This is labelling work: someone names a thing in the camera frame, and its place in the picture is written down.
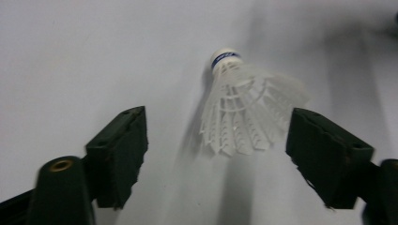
shuttlecock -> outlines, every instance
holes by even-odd
[[[293,108],[309,100],[300,81],[244,64],[233,49],[216,51],[211,62],[214,82],[200,132],[216,154],[269,149],[284,137]]]

blue band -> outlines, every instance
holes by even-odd
[[[211,64],[211,68],[213,69],[214,67],[216,67],[216,64],[218,64],[222,59],[227,58],[227,57],[232,57],[232,56],[240,58],[240,55],[238,55],[235,52],[222,53],[219,56],[217,56],[216,59],[214,59],[213,63]]]

brass screw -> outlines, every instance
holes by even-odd
[[[73,161],[66,159],[66,160],[59,160],[57,162],[55,162],[53,165],[51,165],[50,167],[50,171],[51,172],[61,172],[64,171],[66,169],[68,169],[69,167],[71,167],[73,164]]]

white wall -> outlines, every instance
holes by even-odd
[[[397,158],[394,2],[0,2],[0,201],[146,105],[139,183],[124,210],[97,210],[98,224],[360,224],[362,203],[325,209],[283,143],[214,158],[198,152],[196,129],[209,56],[231,46],[306,82],[309,109],[374,146],[375,163]]]

shuttlecock cork base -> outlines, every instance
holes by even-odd
[[[268,149],[287,131],[293,108],[309,99],[301,82],[247,65],[234,49],[216,51],[211,63],[214,82],[201,133],[215,153]]]

